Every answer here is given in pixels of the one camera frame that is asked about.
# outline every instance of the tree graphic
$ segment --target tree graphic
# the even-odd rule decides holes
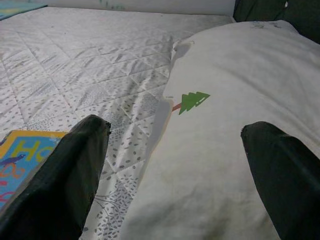
[[[180,109],[179,115],[182,114],[185,110],[188,112],[193,107],[198,107],[202,104],[208,97],[209,94],[197,91],[196,93],[189,92],[188,95],[182,94],[181,103],[175,105],[172,108],[172,112],[177,109]]]

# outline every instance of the colorful book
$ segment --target colorful book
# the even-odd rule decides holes
[[[66,132],[11,131],[0,142],[0,209]]]

